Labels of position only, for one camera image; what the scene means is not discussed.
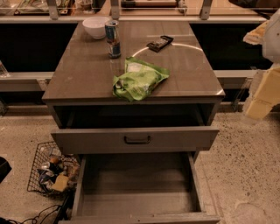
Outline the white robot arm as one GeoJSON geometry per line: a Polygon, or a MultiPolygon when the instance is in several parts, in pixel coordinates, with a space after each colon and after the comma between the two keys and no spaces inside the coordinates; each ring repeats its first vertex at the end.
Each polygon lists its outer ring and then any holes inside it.
{"type": "Polygon", "coordinates": [[[243,106],[244,116],[251,121],[262,120],[280,103],[280,9],[270,20],[248,32],[243,41],[262,46],[262,56],[272,62],[265,70],[258,70],[249,88],[249,97],[243,106]]]}

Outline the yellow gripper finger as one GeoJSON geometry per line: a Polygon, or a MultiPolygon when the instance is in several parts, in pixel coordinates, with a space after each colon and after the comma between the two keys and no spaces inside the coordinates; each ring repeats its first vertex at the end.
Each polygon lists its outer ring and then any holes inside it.
{"type": "Polygon", "coordinates": [[[247,32],[246,35],[243,37],[243,41],[251,45],[261,45],[264,40],[264,35],[268,23],[268,21],[263,22],[262,24],[258,25],[254,30],[247,32]]]}
{"type": "Polygon", "coordinates": [[[243,114],[249,120],[262,120],[274,106],[280,103],[280,66],[258,70],[249,87],[249,97],[243,106],[243,114]]]}

